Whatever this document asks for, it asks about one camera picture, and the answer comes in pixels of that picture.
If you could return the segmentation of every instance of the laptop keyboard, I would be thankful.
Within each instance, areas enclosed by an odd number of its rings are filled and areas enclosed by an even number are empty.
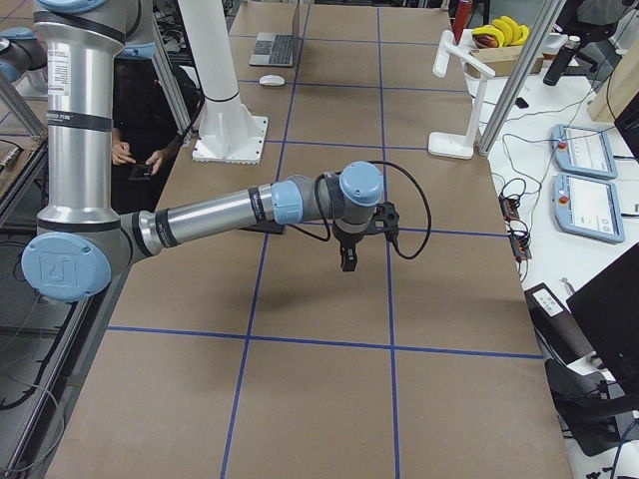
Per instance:
[[[291,62],[293,55],[293,35],[276,35],[269,56],[269,64],[282,65]]]

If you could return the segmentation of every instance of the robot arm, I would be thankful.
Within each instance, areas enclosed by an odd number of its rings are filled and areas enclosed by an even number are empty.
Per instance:
[[[10,82],[27,72],[29,84],[38,93],[47,93],[47,53],[28,28],[0,32],[0,72]]]
[[[367,231],[382,189],[381,172],[369,163],[355,162],[340,174],[324,174],[316,181],[292,177],[200,203],[126,215],[116,235],[62,229],[44,233],[25,249],[22,267],[42,294],[74,301],[106,287],[122,270],[117,269],[122,261],[126,267],[165,247],[268,221],[289,225],[320,219],[334,219],[340,243],[348,239],[354,256],[354,245],[371,234]],[[355,263],[356,256],[344,267],[342,253],[342,269],[354,270]]]
[[[382,176],[356,162],[315,181],[292,177],[157,213],[118,216],[110,206],[113,60],[149,58],[150,0],[35,0],[36,28],[48,44],[49,205],[22,255],[27,280],[44,295],[75,301],[104,289],[135,262],[190,240],[275,221],[333,219],[342,269],[355,244],[386,233]]]

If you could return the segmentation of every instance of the yellow banana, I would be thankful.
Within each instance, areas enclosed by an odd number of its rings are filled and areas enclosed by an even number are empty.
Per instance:
[[[512,18],[507,15],[502,15],[499,17],[499,20],[508,24],[508,26],[512,29],[512,43],[515,43],[521,37],[521,30],[519,29],[519,24],[515,22]]]
[[[513,40],[514,40],[514,30],[512,29],[512,27],[507,24],[506,22],[504,22],[503,20],[499,19],[499,18],[495,18],[492,22],[491,22],[492,26],[501,30],[501,33],[503,33],[504,36],[504,40],[503,40],[503,46],[507,47],[508,45],[510,45]]]
[[[484,25],[483,27],[477,27],[472,30],[472,37],[475,41],[475,44],[479,48],[497,48],[503,47],[505,42],[505,37],[501,30],[492,25]]]
[[[521,37],[519,37],[516,42],[512,43],[515,46],[523,45],[524,43],[526,43],[526,40],[528,40],[528,36],[530,36],[530,29],[527,26],[519,25],[519,29],[521,32]]]

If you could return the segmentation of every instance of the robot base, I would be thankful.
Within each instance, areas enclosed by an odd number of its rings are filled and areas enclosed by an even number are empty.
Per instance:
[[[474,154],[474,146],[472,142],[468,143],[463,135],[433,132],[428,137],[428,152],[439,157],[469,160]]]
[[[211,107],[204,112],[193,159],[198,162],[259,163],[269,119],[254,117],[239,103]]]

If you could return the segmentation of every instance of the person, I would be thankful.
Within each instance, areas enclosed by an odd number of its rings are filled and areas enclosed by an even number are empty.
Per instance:
[[[155,210],[182,143],[169,102],[151,60],[116,59],[111,148],[111,206],[120,215]],[[187,74],[176,69],[187,110],[199,95]],[[150,174],[132,178],[135,165]]]

